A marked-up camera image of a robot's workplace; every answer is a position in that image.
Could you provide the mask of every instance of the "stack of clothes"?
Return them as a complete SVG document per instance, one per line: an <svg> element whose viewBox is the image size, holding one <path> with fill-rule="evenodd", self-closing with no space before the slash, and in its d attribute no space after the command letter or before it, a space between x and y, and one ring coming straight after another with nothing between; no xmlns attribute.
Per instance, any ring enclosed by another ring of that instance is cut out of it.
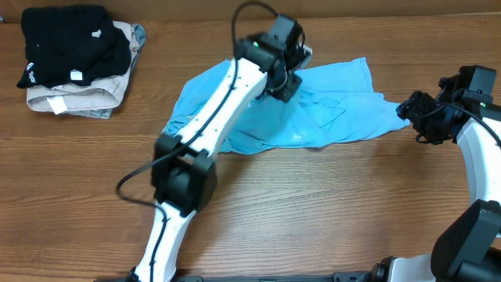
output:
<svg viewBox="0 0 501 282"><path fill-rule="evenodd" d="M97 5L29 8L21 20L28 63L17 87L35 111L110 118L146 41L139 24Z"/></svg>

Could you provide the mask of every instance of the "blue fabric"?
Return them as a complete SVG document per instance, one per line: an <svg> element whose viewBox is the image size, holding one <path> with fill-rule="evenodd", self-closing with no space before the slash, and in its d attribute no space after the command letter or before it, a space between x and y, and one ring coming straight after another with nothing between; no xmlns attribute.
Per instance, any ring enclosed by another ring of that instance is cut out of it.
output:
<svg viewBox="0 0 501 282"><path fill-rule="evenodd" d="M188 81L164 131L175 135L200 111L221 83L229 61ZM325 147L368 140L409 125L397 103L372 86L366 58L298 70L303 82L289 103L264 95L250 102L221 152L256 154L275 147Z"/></svg>

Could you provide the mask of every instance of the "clothing tag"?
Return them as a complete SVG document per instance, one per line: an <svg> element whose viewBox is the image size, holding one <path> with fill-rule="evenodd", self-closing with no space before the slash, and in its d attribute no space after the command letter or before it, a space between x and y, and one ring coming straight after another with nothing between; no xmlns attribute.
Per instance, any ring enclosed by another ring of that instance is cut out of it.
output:
<svg viewBox="0 0 501 282"><path fill-rule="evenodd" d="M82 80L84 79L84 76L81 71L72 70L70 71L70 78L71 80Z"/></svg>
<svg viewBox="0 0 501 282"><path fill-rule="evenodd" d="M64 99L61 95L58 96L47 96L47 102L49 102L50 107L54 114L61 114L65 110L68 110L66 104L64 103Z"/></svg>
<svg viewBox="0 0 501 282"><path fill-rule="evenodd" d="M99 38L101 36L101 30L99 29L97 31L92 32L92 36Z"/></svg>

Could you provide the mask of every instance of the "garment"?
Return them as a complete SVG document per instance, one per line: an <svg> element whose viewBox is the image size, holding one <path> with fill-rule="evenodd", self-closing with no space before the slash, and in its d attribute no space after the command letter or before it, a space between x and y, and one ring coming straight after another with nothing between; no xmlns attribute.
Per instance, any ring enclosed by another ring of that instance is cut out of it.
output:
<svg viewBox="0 0 501 282"><path fill-rule="evenodd" d="M146 36L143 36L146 33L140 33L142 38L139 43L135 36L135 28L130 24L114 22L114 26L125 34L132 62L136 61L137 54L146 40ZM140 25L136 28L144 31ZM73 83L57 85L50 89L43 85L33 86L27 90L27 105L32 110L52 112L46 97L63 96L68 114L110 118L112 109L118 107L124 98L131 72L132 68L129 67L124 75L96 79L90 86L79 86Z"/></svg>
<svg viewBox="0 0 501 282"><path fill-rule="evenodd" d="M21 27L26 58L19 88L53 87L124 74L131 62L127 38L97 5L29 8Z"/></svg>
<svg viewBox="0 0 501 282"><path fill-rule="evenodd" d="M229 69L225 61L188 81L164 133L175 135L207 102ZM367 140L409 125L397 103L375 93L366 59L296 71L302 84L289 103L263 95L252 100L221 152L256 154L275 147L320 148Z"/></svg>

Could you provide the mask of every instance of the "black folded garment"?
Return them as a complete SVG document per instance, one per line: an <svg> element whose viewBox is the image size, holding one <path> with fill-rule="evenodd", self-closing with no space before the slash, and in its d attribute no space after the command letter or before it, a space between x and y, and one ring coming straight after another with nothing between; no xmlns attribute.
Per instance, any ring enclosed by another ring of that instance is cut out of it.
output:
<svg viewBox="0 0 501 282"><path fill-rule="evenodd" d="M19 88L88 86L127 72L130 42L102 6L29 8L21 20L28 64Z"/></svg>

